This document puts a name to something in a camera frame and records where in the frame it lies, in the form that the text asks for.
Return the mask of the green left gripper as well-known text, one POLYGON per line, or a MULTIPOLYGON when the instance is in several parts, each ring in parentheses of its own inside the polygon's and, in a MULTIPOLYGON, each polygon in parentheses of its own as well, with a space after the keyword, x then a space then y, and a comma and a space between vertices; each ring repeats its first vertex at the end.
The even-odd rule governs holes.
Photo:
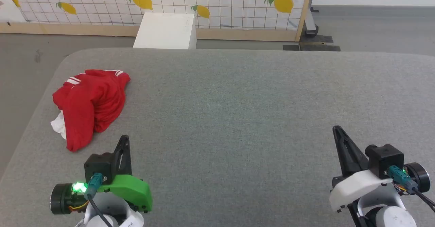
POLYGON ((91 206, 88 195, 96 204, 98 196, 108 197, 109 193, 126 201, 135 211, 150 212, 153 209, 151 190, 145 181, 132 176, 130 150, 129 136, 122 135, 114 150, 116 176, 111 184, 98 183, 93 179, 88 183, 56 184, 50 195, 51 212, 56 215, 81 213, 91 206))

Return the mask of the black flat floor plate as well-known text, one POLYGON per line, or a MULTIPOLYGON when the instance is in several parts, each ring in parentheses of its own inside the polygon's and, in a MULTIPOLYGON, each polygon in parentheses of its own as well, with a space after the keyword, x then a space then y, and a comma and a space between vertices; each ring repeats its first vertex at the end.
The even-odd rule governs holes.
POLYGON ((329 35, 302 36, 299 43, 283 45, 282 48, 284 51, 341 51, 340 46, 334 45, 333 38, 329 35))

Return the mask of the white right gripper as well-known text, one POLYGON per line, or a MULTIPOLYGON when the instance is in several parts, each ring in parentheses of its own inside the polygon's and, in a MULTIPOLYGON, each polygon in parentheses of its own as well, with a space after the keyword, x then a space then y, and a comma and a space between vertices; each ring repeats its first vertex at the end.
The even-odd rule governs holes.
POLYGON ((379 214, 407 214, 399 193, 416 195, 428 192, 431 179, 424 167, 412 162, 403 169, 392 165, 379 179, 368 170, 368 159, 340 125, 332 128, 342 176, 347 177, 335 184, 329 203, 333 211, 354 207, 357 214, 366 209, 381 207, 379 214))

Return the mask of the red and white basketball jersey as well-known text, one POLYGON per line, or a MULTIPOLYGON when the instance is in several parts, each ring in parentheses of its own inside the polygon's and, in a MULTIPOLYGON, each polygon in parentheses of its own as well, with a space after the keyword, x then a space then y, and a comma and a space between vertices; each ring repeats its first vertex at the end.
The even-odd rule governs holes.
POLYGON ((85 148, 121 114, 130 76, 122 70, 85 70, 53 93, 59 115, 51 122, 71 152, 85 148))

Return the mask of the grey fabric sofa cushion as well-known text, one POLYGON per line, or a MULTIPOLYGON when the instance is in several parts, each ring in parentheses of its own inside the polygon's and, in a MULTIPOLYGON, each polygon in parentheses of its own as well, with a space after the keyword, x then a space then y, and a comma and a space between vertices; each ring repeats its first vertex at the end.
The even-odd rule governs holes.
POLYGON ((92 153, 129 135, 133 175, 150 185, 148 227, 353 226, 332 211, 341 175, 332 127, 363 151, 392 144, 429 173, 435 200, 435 57, 376 52, 101 48, 66 57, 0 181, 0 227, 68 227, 58 183, 84 180, 92 153), (131 81, 120 116, 72 153, 50 122, 64 81, 86 69, 131 81))

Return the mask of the grey metal leg with caster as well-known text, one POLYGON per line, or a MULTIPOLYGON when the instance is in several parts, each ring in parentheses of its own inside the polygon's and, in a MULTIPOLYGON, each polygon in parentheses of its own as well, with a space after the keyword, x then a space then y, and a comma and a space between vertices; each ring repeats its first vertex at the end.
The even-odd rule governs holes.
POLYGON ((310 7, 310 9, 307 11, 306 19, 304 22, 305 25, 305 36, 306 37, 316 37, 318 34, 318 26, 314 22, 313 13, 319 12, 318 10, 315 10, 313 7, 310 7))

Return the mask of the white box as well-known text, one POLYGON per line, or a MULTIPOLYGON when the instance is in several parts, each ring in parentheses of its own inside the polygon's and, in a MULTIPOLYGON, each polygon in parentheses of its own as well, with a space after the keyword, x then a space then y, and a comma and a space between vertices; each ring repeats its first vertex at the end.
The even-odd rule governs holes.
POLYGON ((196 49, 197 35, 194 14, 144 13, 133 47, 196 49))

